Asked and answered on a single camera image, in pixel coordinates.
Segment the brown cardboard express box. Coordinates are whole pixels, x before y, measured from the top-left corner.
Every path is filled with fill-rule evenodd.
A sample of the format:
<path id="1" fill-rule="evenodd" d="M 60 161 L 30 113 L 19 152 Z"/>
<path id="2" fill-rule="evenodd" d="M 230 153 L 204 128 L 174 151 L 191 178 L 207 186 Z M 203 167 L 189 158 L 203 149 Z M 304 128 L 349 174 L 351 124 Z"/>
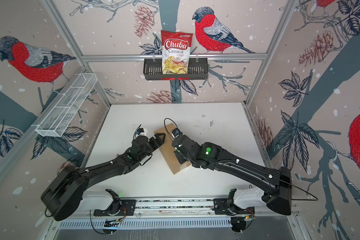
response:
<path id="1" fill-rule="evenodd" d="M 170 168 L 171 172 L 175 175 L 179 173 L 180 171 L 186 169 L 187 167 L 191 166 L 190 162 L 184 162 L 183 164 L 180 164 L 178 159 L 175 155 L 175 148 L 172 146 L 172 130 L 175 129 L 175 125 L 169 124 L 166 125 L 167 130 L 169 131 L 169 134 L 167 133 L 166 129 L 163 127 L 161 129 L 155 130 L 154 134 L 165 134 L 165 140 L 164 144 L 160 147 L 160 152 L 162 153 L 168 167 Z"/>

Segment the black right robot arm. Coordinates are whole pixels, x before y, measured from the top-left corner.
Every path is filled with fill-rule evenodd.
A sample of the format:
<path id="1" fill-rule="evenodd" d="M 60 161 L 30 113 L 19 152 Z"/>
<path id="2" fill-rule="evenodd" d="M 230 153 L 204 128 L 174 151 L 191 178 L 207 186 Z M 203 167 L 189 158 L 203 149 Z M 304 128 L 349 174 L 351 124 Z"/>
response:
<path id="1" fill-rule="evenodd" d="M 180 163 L 190 162 L 198 169 L 210 169 L 240 178 L 264 191 L 262 201 L 273 212 L 292 214 L 291 171 L 263 167 L 240 158 L 222 147 L 206 142 L 199 145 L 178 129 L 172 131 L 172 146 Z"/>

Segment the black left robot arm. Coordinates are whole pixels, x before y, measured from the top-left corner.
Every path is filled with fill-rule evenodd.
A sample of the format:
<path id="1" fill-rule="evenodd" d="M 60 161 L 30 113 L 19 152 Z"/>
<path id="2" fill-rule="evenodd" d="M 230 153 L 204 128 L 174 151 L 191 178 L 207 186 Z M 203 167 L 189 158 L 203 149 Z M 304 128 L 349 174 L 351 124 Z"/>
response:
<path id="1" fill-rule="evenodd" d="M 165 134 L 154 134 L 151 138 L 138 136 L 130 148 L 113 160 L 85 168 L 66 167 L 42 193 L 41 201 L 56 221 L 70 217 L 79 208 L 88 188 L 132 172 L 164 144 L 165 138 Z"/>

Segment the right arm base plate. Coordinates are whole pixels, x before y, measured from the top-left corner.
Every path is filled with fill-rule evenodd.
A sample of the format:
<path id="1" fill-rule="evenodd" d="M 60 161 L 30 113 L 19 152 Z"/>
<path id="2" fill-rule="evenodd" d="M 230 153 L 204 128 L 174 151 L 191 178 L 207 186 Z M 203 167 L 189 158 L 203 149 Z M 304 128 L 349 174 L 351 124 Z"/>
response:
<path id="1" fill-rule="evenodd" d="M 228 200 L 226 198 L 213 199 L 213 208 L 212 210 L 216 215 L 226 215 L 226 216 L 236 216 L 236 215 L 255 215 L 255 208 L 248 207 L 242 209 L 236 206 L 233 203 L 233 200 Z"/>

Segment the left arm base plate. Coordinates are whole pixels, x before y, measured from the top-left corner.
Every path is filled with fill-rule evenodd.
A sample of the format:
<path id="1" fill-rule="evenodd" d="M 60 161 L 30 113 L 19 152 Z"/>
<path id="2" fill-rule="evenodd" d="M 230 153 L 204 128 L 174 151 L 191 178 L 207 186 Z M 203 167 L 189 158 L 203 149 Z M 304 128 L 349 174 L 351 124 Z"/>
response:
<path id="1" fill-rule="evenodd" d="M 95 217 L 133 216 L 136 208 L 136 200 L 114 200 L 105 210 L 95 210 Z"/>

